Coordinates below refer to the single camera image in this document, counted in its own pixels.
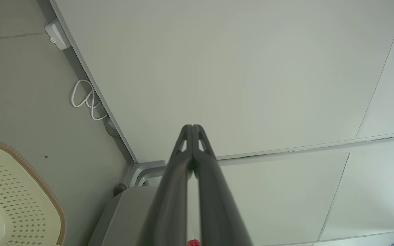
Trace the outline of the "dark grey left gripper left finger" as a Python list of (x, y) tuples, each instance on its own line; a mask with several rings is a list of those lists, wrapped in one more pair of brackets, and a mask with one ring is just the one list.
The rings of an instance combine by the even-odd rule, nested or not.
[(192, 125), (178, 136), (139, 235), (138, 246), (186, 246), (187, 184)]

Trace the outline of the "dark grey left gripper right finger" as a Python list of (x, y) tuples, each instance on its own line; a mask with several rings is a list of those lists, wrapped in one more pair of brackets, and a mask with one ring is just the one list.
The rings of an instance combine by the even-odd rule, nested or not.
[(192, 127), (192, 170), (198, 179), (201, 244), (251, 246), (252, 240), (201, 125)]

